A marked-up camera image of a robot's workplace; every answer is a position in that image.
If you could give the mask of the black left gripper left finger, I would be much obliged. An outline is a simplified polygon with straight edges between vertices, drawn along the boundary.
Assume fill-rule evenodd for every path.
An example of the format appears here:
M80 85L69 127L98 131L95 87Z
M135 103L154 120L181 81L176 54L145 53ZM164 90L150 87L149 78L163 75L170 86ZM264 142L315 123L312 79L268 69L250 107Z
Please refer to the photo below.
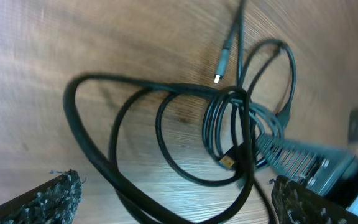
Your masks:
M71 224L81 202L77 171L58 171L54 179L0 205L0 223Z

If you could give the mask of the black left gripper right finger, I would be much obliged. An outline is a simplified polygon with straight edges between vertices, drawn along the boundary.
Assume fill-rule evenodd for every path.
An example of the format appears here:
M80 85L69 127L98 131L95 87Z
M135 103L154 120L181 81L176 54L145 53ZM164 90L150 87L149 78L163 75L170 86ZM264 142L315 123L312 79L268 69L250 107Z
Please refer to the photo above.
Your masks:
M275 179L271 196L280 223L358 224L358 216L282 175Z

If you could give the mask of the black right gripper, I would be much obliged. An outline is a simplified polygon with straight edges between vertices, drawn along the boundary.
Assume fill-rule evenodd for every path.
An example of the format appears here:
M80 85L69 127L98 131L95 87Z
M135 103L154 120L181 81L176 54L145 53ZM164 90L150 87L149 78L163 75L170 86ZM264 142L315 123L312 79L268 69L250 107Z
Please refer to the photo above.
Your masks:
M262 134L256 146L278 175L358 216L358 159L345 149Z

